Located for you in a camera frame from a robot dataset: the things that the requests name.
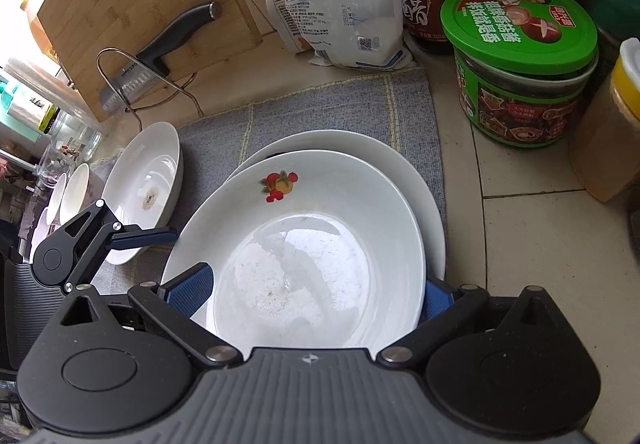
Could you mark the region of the white bowl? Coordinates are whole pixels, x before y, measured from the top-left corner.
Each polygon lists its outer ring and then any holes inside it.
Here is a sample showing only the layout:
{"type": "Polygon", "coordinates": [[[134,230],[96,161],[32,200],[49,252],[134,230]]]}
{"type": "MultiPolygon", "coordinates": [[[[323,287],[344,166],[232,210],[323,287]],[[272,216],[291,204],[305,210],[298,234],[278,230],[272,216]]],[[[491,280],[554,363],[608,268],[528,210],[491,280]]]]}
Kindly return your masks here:
{"type": "Polygon", "coordinates": [[[32,234],[32,242],[30,243],[29,262],[32,263],[35,260],[35,254],[38,246],[49,236],[50,234],[50,214],[49,208],[46,207],[42,210],[38,219],[37,225],[32,234]]]}
{"type": "Polygon", "coordinates": [[[53,225],[56,218],[58,217],[58,212],[60,211],[63,195],[66,189],[66,184],[67,184],[67,174],[63,173],[60,175],[60,177],[56,181],[56,184],[53,187],[52,194],[48,203],[46,220],[49,226],[53,225]]]}
{"type": "Polygon", "coordinates": [[[60,224],[63,225],[102,195],[104,181],[88,164],[78,166],[68,180],[60,205],[60,224]]]}

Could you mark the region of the white plate with stain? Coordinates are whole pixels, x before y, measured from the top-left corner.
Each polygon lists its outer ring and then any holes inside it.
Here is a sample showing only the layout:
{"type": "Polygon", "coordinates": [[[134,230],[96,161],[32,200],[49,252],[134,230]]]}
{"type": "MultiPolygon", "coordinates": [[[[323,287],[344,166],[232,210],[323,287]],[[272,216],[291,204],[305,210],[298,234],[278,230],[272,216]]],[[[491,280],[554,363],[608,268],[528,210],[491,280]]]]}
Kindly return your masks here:
{"type": "Polygon", "coordinates": [[[108,176],[102,198],[116,219],[144,230],[165,227],[183,179],[179,135],[168,122],[147,126],[124,149],[108,176]]]}

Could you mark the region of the bamboo cutting board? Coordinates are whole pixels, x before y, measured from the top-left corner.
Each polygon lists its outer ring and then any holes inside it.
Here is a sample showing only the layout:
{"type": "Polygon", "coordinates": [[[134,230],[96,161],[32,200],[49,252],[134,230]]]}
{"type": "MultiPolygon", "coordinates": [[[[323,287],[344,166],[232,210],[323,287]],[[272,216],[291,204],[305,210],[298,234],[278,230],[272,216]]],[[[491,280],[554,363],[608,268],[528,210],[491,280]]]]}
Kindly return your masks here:
{"type": "Polygon", "coordinates": [[[96,120],[104,121],[103,78],[116,74],[125,56],[144,48],[171,19],[207,2],[220,5],[221,18],[166,57],[171,77],[181,79],[260,43],[245,0],[43,0],[38,18],[70,80],[96,120]]]}

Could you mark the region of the black handled kitchen knife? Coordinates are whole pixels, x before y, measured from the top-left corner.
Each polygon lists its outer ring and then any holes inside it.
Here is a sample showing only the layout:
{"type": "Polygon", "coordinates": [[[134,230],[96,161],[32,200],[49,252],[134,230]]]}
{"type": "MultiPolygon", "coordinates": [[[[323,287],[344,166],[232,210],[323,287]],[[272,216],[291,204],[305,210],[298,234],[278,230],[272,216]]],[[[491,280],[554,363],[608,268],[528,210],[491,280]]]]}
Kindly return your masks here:
{"type": "Polygon", "coordinates": [[[134,56],[157,69],[162,76],[168,77],[170,69],[167,67],[164,57],[185,45],[198,30],[217,20],[221,13],[221,6],[218,2],[195,5],[174,18],[134,56]]]}

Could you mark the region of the glass jar green lid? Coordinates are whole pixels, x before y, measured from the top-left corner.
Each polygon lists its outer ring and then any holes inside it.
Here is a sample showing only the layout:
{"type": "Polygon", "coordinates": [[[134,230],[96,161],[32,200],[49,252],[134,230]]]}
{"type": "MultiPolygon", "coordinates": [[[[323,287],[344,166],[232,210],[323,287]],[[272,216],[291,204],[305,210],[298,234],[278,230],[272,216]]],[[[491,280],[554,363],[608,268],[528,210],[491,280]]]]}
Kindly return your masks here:
{"type": "Polygon", "coordinates": [[[74,158],[78,164],[89,162],[103,135],[91,126],[87,126],[77,117],[59,109],[50,126],[49,135],[54,147],[65,155],[74,158]]]}

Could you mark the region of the glass mug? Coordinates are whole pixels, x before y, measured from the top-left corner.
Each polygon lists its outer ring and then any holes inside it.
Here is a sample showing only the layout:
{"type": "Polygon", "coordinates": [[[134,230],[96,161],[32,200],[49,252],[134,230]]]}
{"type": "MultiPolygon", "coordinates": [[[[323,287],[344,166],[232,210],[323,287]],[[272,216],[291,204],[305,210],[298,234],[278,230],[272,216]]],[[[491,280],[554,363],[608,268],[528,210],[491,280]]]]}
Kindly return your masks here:
{"type": "Polygon", "coordinates": [[[75,167],[76,160],[72,155],[50,144],[36,165],[36,175],[43,186],[53,188],[62,175],[69,176],[75,167]]]}

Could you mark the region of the green lidded sauce tub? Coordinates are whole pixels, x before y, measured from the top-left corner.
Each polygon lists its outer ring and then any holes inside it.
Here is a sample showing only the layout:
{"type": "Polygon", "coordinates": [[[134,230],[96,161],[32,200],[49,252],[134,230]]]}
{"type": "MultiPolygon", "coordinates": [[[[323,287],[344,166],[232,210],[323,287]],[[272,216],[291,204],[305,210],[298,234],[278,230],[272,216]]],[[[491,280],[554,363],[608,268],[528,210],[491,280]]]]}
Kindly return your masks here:
{"type": "Polygon", "coordinates": [[[446,0],[460,106],[492,140],[521,148],[562,138],[598,64],[598,33],[575,0],[446,0]]]}

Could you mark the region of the green cap jar behind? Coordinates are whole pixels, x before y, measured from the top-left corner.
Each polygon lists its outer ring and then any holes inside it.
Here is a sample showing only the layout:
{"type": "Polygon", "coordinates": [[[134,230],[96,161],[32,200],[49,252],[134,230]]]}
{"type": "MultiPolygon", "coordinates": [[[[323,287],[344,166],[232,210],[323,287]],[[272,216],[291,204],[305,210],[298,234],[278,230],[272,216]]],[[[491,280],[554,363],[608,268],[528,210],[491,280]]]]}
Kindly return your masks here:
{"type": "Polygon", "coordinates": [[[639,37],[639,0],[589,0],[588,13],[598,30],[600,63],[611,70],[622,42],[639,37]]]}

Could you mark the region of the yellow lid spice jar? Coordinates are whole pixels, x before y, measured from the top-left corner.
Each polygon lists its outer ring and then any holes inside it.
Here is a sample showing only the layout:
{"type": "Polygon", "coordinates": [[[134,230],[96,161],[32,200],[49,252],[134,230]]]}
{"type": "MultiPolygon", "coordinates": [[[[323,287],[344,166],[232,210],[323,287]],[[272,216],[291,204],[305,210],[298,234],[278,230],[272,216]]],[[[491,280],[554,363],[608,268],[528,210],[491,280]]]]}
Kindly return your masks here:
{"type": "Polygon", "coordinates": [[[639,159],[639,40],[629,38],[570,139],[570,163],[585,190],[607,202],[638,181],[639,159]]]}

